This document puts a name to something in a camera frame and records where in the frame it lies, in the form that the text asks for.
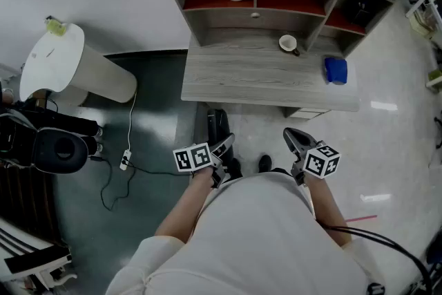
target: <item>blue sponge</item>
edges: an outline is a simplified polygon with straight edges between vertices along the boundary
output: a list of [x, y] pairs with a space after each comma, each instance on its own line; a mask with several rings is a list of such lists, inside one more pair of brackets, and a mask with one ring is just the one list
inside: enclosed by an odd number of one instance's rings
[[347, 83], [347, 62], [345, 59], [325, 58], [325, 70], [329, 82]]

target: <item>power strip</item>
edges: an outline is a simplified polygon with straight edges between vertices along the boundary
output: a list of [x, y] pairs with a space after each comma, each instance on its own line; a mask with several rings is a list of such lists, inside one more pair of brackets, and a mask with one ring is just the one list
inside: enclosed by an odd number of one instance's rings
[[122, 161], [119, 164], [121, 170], [125, 171], [127, 169], [127, 164], [131, 160], [132, 153], [129, 149], [124, 151]]

